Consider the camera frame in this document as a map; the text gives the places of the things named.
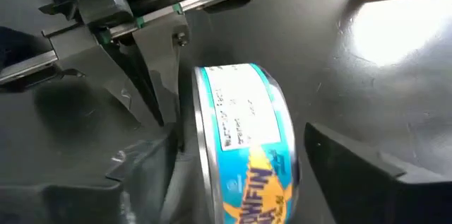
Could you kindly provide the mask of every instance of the dark gray surface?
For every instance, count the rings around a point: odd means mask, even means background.
[[[0,0],[5,1],[2,25],[35,33],[53,20],[36,10],[40,0]],[[189,80],[187,68],[193,65],[255,62],[279,82],[299,145],[305,122],[320,122],[450,176],[450,4],[254,0],[215,15],[193,12],[188,15],[193,39],[182,50],[183,80]],[[24,113],[36,115],[30,94],[1,95],[0,109],[21,110],[20,117],[2,119],[0,133],[26,121]],[[303,184],[294,223],[333,223],[300,153]]]

